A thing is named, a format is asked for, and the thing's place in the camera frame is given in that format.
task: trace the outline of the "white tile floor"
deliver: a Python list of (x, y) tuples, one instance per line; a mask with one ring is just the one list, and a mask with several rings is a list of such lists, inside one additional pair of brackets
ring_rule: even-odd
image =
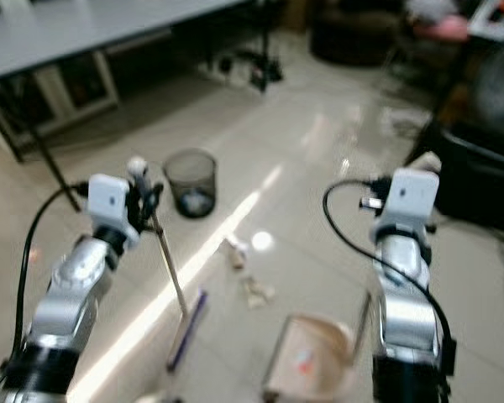
[[(265, 97), (199, 75), (183, 74), (127, 101), (120, 109), (66, 133), (55, 155), (67, 178), (104, 172), (123, 175), (133, 154), (160, 163), (185, 147), (202, 147), (218, 160), (218, 206), (201, 221), (179, 217), (165, 193), (159, 215), (176, 262), (209, 292), (208, 309), (175, 375), (165, 354), (177, 307), (154, 239), (144, 236), (123, 258), (114, 287), (82, 356), (73, 401), (130, 402), (164, 387), (186, 402), (256, 402), (284, 318), (295, 311), (329, 315), (353, 326), (370, 262), (345, 248), (321, 211), (327, 184), (342, 175), (392, 170), (411, 147), (385, 137), (385, 106), (406, 107), (374, 88), (375, 70), (334, 67), (314, 60), (303, 39), (281, 39), (287, 80)], [(41, 162), (14, 164), (0, 152), (0, 361), (12, 339), (13, 303), (21, 245), (39, 204), (55, 188)], [(370, 246), (371, 217), (358, 211), (357, 191), (333, 200), (338, 219)], [(30, 268), (26, 314), (45, 292), (50, 264), (66, 253), (88, 221), (60, 201), (35, 240), (41, 257)], [(248, 270), (276, 288), (274, 303), (250, 311), (239, 275), (217, 251), (235, 230), (249, 242), (273, 237), (265, 251), (249, 251)], [(504, 270), (496, 241), (467, 224), (449, 222), (433, 237), (432, 289), (459, 339), (453, 401), (504, 403)], [(350, 401), (371, 402), (366, 344)]]

